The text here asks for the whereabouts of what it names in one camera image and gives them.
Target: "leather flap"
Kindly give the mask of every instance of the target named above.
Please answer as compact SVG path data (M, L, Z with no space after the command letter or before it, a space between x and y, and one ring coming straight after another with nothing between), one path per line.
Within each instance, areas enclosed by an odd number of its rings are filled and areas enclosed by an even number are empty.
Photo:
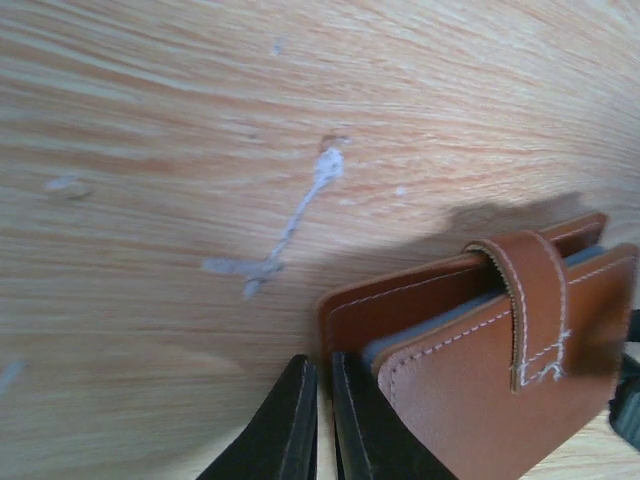
M591 213L545 229L541 235L567 256L597 244L606 222L606 215ZM465 253L334 290L318 305L325 365L328 367L333 352L360 352L376 338L404 330L487 288L502 285L486 257Z
M528 344L536 341L541 346L516 360L520 366L526 360L526 388L521 383L518 395L512 393L507 372L514 359L514 311L521 315L523 306L514 308L516 295L508 294L380 353L374 361L380 389L409 430L461 480L519 478L612 397L633 302L637 255L636 246L621 245L567 269L563 331L571 334L561 341L552 337L563 325L557 306L549 307L553 317L536 319L553 329L529 330ZM531 288L523 287L525 296ZM532 298L547 291L552 299L558 296L552 290L557 282L548 290L544 285L538 288ZM532 326L534 319L528 320ZM534 332L551 337L546 340L551 343L542 346L531 337ZM564 376L551 375L554 369L548 365L553 364Z
M471 242L465 251L484 252L491 258L511 299L511 390L518 392L550 371L555 379L564 375L564 344L570 331L566 268L558 250L542 235L523 231ZM538 362L544 362L543 368L529 375Z

